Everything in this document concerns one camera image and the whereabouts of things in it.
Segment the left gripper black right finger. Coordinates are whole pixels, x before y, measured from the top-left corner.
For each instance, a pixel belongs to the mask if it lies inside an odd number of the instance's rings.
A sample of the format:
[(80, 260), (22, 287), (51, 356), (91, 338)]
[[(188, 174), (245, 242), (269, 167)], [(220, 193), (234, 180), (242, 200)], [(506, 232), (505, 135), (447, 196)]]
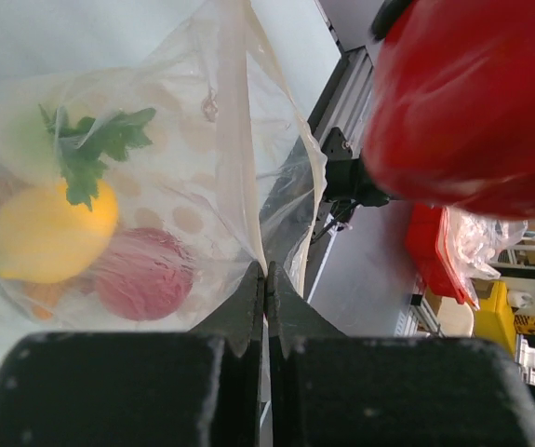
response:
[(277, 446), (535, 446), (535, 403), (514, 361), (477, 338), (351, 337), (270, 264)]

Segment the white radish toy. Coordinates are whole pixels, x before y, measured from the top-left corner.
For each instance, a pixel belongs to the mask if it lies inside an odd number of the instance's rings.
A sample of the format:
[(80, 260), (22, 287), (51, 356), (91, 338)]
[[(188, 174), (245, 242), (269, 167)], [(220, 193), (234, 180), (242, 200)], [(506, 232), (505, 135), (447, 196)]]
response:
[(51, 185), (60, 178), (54, 136), (37, 107), (0, 109), (0, 165), (34, 185)]

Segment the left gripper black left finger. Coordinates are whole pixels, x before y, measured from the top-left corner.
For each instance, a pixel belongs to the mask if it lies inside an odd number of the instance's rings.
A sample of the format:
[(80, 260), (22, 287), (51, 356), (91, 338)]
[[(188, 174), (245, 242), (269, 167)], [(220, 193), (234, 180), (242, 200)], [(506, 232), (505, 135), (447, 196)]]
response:
[(0, 446), (255, 446), (264, 275), (187, 332), (39, 332), (0, 367)]

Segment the clear zip top bag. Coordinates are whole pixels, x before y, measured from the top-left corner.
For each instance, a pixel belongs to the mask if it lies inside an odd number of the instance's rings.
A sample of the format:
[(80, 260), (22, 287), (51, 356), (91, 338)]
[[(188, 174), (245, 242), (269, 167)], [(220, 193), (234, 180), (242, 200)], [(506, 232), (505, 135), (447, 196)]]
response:
[[(101, 181), (119, 209), (109, 245), (123, 230), (168, 232), (192, 255), (194, 284), (165, 318), (120, 318), (94, 289), (99, 257), (66, 279), (72, 286), (54, 316), (41, 320), (23, 281), (0, 278), (3, 295), (23, 315), (51, 329), (185, 331), (228, 298), (252, 263), (280, 264), (294, 290), (303, 290), (326, 160), (248, 1), (187, 4), (138, 62), (0, 80), (0, 109), (52, 114), (60, 106), (71, 125), (86, 115), (106, 120), (156, 110), (145, 128), (151, 145), (131, 149), (124, 162), (101, 157), (108, 165)], [(0, 177), (20, 180), (2, 165)], [(51, 185), (24, 183), (18, 192), (66, 182), (60, 175)]]

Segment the red bell pepper toy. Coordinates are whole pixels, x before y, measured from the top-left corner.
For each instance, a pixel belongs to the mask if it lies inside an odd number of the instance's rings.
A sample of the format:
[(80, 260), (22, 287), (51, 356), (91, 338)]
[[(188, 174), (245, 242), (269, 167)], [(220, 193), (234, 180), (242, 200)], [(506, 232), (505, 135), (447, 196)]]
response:
[(407, 200), (535, 219), (535, 1), (386, 1), (361, 156)]

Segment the yellow orange fruit toy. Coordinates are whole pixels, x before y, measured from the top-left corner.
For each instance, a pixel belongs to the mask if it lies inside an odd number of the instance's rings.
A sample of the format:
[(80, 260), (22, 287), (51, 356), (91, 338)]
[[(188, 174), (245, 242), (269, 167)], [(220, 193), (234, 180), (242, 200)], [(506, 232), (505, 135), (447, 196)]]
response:
[(112, 187), (98, 182), (91, 205), (72, 205), (66, 183), (28, 187), (0, 206), (0, 278), (52, 284), (87, 270), (117, 227)]

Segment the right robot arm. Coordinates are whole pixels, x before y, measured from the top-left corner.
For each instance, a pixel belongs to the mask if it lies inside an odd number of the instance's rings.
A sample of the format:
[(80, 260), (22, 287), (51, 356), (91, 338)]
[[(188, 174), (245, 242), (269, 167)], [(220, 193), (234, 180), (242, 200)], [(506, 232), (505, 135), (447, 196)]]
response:
[[(382, 2), (368, 31), (374, 43), (380, 43), (384, 40), (411, 3), (411, 0)], [(379, 190), (371, 181), (360, 157), (344, 158), (343, 160), (329, 159), (326, 167), (326, 179), (328, 185), (323, 200), (332, 203), (331, 220), (319, 233), (313, 236), (312, 243), (315, 243), (332, 227), (338, 224), (347, 224), (354, 209), (358, 206), (378, 208), (396, 200), (396, 197), (389, 196)]]

